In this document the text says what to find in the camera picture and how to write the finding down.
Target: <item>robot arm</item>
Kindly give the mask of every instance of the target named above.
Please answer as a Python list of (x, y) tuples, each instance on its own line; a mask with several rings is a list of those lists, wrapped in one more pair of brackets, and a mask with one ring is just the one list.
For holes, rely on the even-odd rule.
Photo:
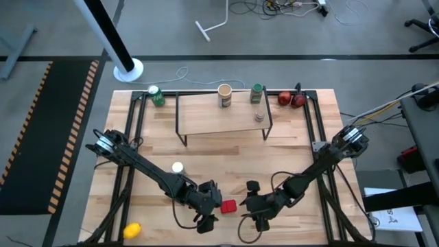
[[(317, 153), (317, 159), (313, 165), (308, 167), (301, 174), (289, 177), (275, 189), (272, 193), (258, 195), (259, 184), (256, 181), (248, 181), (247, 188), (250, 192), (247, 198), (241, 203), (245, 204), (250, 212), (251, 218), (255, 221), (257, 231), (267, 231), (270, 229), (268, 220), (278, 215), (281, 209), (293, 207), (305, 195), (309, 184), (317, 177), (327, 171), (328, 168), (338, 164), (344, 158), (358, 157), (368, 147), (368, 138), (363, 135), (363, 130), (358, 130), (354, 126), (347, 126), (337, 133), (331, 142), (325, 143)], [(324, 197), (332, 207), (332, 197), (328, 189), (324, 189)], [(348, 225), (347, 229), (355, 239), (367, 240), (358, 236), (358, 231), (348, 222), (347, 217), (340, 210), (334, 209), (337, 215)]]
[(89, 150), (117, 165), (131, 165), (138, 169), (156, 181), (166, 196), (195, 209), (197, 215), (194, 221), (202, 216), (202, 219), (198, 221), (197, 231), (199, 233), (213, 230), (216, 218), (211, 213), (222, 203), (221, 191), (213, 180), (198, 186), (183, 175), (163, 171), (145, 157), (137, 154), (123, 133), (117, 130), (107, 130), (105, 133), (94, 130), (94, 132), (99, 139), (95, 144), (86, 145)]

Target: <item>white pole base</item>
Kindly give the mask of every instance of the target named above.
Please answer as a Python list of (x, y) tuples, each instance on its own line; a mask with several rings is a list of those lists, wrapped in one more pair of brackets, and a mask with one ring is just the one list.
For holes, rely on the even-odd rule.
[(136, 58), (133, 58), (134, 68), (130, 72), (124, 73), (121, 72), (117, 67), (112, 71), (112, 74), (115, 78), (120, 82), (133, 82), (142, 75), (143, 73), (143, 63)]
[(211, 31), (211, 30), (214, 30), (215, 28), (221, 27), (221, 26), (227, 24), (227, 21), (228, 21), (228, 0), (226, 0), (226, 20), (223, 23), (220, 23), (218, 25), (215, 25), (215, 26), (207, 28), (207, 29), (204, 29), (198, 21), (195, 22), (195, 25), (197, 25), (198, 29), (203, 34), (203, 36), (207, 40), (207, 42), (210, 42), (211, 38), (209, 38), (209, 36), (207, 35), (207, 31)]

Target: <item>gray floor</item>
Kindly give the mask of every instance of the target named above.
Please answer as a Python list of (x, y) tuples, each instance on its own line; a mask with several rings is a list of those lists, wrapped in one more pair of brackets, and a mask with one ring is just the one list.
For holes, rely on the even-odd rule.
[[(103, 2), (112, 16), (118, 0)], [(354, 27), (340, 25), (331, 13), (325, 19), (312, 12), (305, 18), (278, 16), (271, 21), (262, 21), (253, 14), (230, 14), (230, 23), (209, 32), (212, 41), (207, 43), (193, 22), (198, 20), (208, 27), (222, 21), (223, 1), (127, 0), (117, 29), (132, 55), (406, 54), (411, 45), (431, 38), (416, 27), (403, 27), (406, 19), (428, 19), (420, 1), (364, 2), (370, 10), (364, 17), (359, 11), (364, 24)], [(344, 1), (333, 0), (333, 6), (340, 18), (355, 20)], [(0, 0), (3, 28), (19, 34), (29, 22), (37, 24), (40, 31), (25, 50), (27, 56), (96, 56), (102, 52), (98, 39), (70, 1)], [(419, 53), (436, 54), (438, 48), (439, 45), (432, 46)], [(0, 48), (0, 55), (6, 54)], [(20, 62), (11, 79), (0, 83), (0, 160), (6, 161), (10, 155), (46, 65), (46, 62)], [(354, 115), (393, 99), (415, 83), (435, 82), (439, 76), (437, 60), (144, 62), (144, 66), (139, 82), (173, 79), (177, 69), (188, 67), (187, 77), (200, 82), (240, 79), (247, 85), (262, 83), (269, 89), (291, 88), (301, 82), (308, 89), (335, 89), (340, 110)], [(147, 88), (147, 85), (116, 81), (113, 67), (112, 62), (105, 65), (84, 143), (94, 141), (92, 129), (103, 128), (113, 90)], [(164, 89), (216, 87), (183, 81), (161, 86)], [(366, 134), (370, 147), (358, 159), (358, 171), (398, 169), (395, 157), (414, 144), (406, 128), (375, 125)], [(81, 149), (54, 246), (73, 244), (78, 238), (94, 163), (95, 156)], [(418, 183), (426, 176), (416, 174), (407, 179), (409, 183)], [(388, 181), (383, 186), (398, 185)], [(0, 246), (18, 246), (9, 242), (6, 235), (39, 246), (47, 223), (45, 216), (0, 217)], [(416, 244), (414, 236), (397, 233), (392, 236), (380, 233), (380, 236), (385, 243)]]

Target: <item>yellow fruit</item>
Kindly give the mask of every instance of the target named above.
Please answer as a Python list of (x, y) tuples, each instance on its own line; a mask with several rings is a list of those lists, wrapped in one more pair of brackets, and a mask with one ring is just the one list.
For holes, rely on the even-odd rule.
[(123, 238), (124, 239), (135, 238), (140, 233), (141, 229), (142, 228), (139, 223), (131, 223), (127, 225), (123, 230)]

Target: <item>red object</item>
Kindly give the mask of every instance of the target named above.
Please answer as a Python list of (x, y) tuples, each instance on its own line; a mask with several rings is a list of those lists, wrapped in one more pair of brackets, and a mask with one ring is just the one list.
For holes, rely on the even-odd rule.
[(281, 105), (281, 106), (286, 106), (289, 104), (289, 102), (291, 101), (291, 93), (289, 92), (282, 92), (279, 94), (278, 98), (277, 98), (277, 102)]
[(302, 107), (305, 104), (305, 96), (303, 95), (295, 95), (293, 97), (293, 100), (291, 101), (291, 107), (292, 108), (299, 108)]
[(237, 210), (235, 200), (223, 201), (221, 205), (221, 213), (233, 213)]

